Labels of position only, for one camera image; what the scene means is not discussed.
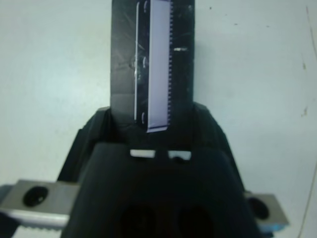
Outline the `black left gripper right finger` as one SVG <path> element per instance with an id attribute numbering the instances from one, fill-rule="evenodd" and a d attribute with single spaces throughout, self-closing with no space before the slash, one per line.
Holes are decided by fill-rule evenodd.
<path id="1" fill-rule="evenodd" d="M 202 104 L 193 104 L 193 145 L 209 147 L 226 155 L 239 186 L 245 190 L 230 144 L 220 125 Z"/>

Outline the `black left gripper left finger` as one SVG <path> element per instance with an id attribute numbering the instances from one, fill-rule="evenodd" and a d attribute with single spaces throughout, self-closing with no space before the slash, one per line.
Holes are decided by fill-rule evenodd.
<path id="1" fill-rule="evenodd" d="M 79 182 L 97 144 L 126 144 L 129 116 L 110 107 L 99 108 L 78 130 L 57 181 Z"/>

